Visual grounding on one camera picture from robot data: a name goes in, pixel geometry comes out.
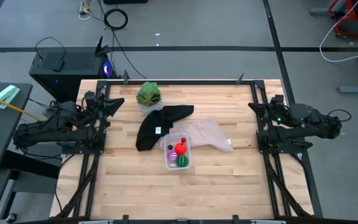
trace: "pink cloth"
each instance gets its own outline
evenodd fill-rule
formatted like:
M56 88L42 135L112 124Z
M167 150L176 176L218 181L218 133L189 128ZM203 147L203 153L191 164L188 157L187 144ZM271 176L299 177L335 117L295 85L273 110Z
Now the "pink cloth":
M222 152L232 152L233 147L228 143L221 127L214 118L205 119L189 124L186 120L178 121L173 124L169 133L187 133L190 138L190 147L193 149L199 146L212 145ZM163 138L155 144L163 150Z

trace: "wooden table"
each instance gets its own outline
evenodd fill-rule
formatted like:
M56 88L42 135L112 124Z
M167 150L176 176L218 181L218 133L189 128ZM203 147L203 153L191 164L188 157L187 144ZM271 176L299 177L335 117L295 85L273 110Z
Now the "wooden table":
M268 99L283 94L280 80L264 80ZM83 80L78 104L86 91L95 91L96 80ZM194 105L189 121L214 117L234 152L225 154L213 147L192 149L190 169L172 172L165 168L163 151L139 152L135 141L145 118L136 94L140 86L114 85L110 98L125 103L106 129L105 151L99 160L91 219L241 219L273 218L263 157L258 151L255 113L249 85L160 85L165 105ZM82 155L74 156L60 172L57 194L64 206L78 186ZM313 213L305 175L299 163L281 155L285 182L299 204ZM283 203L276 188L280 213ZM87 192L81 201L84 214ZM59 212L56 200L51 216Z

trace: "toy ball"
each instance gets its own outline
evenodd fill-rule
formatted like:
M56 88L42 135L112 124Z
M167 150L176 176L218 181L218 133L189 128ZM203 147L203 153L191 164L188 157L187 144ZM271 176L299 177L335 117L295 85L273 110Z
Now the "toy ball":
M186 152L187 148L186 146L182 145L182 144L177 144L175 146L175 151L177 152L177 154L180 156L180 155L183 155L185 152Z
M186 156L179 156L177 159L177 166L178 167L185 167L189 163L189 160Z
M175 152L175 151L170 151L170 152L168 152L167 157L168 157L168 159L174 161L174 160L177 159L178 154L177 154L177 152Z

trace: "green striped ball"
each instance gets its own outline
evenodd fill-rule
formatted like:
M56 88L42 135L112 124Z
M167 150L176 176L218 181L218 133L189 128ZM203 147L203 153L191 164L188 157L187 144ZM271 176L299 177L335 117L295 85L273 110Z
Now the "green striped ball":
M178 156L177 158L177 166L178 167L185 167L187 166L187 164L189 163L189 160L187 159L186 156Z

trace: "clear plastic container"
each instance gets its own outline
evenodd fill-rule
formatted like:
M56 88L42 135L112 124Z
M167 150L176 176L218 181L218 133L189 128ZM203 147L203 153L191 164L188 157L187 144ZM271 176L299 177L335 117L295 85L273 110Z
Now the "clear plastic container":
M185 146L187 147L184 156L187 157L188 163L185 167L178 167L176 161L168 159L168 152L175 151L175 146L179 143L181 138L185 138ZM191 149L189 143L189 136L186 133L174 133L174 134L167 134L164 136L164 158L165 158L165 167L168 170L183 170L189 169L191 167ZM173 149L169 150L168 146L172 145Z

